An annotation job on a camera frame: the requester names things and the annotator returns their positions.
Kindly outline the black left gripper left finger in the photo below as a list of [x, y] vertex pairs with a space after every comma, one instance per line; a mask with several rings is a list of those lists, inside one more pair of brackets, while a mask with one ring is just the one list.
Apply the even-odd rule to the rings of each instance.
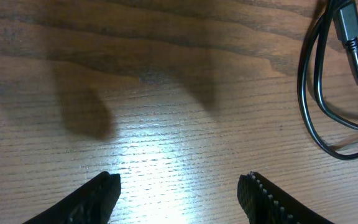
[[101, 172], [25, 224], [107, 224], [121, 194], [121, 176]]

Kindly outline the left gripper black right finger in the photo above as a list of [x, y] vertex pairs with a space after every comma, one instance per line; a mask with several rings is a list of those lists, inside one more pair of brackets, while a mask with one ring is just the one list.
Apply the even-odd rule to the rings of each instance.
[[239, 177], [237, 199], [250, 223], [333, 224], [258, 172]]

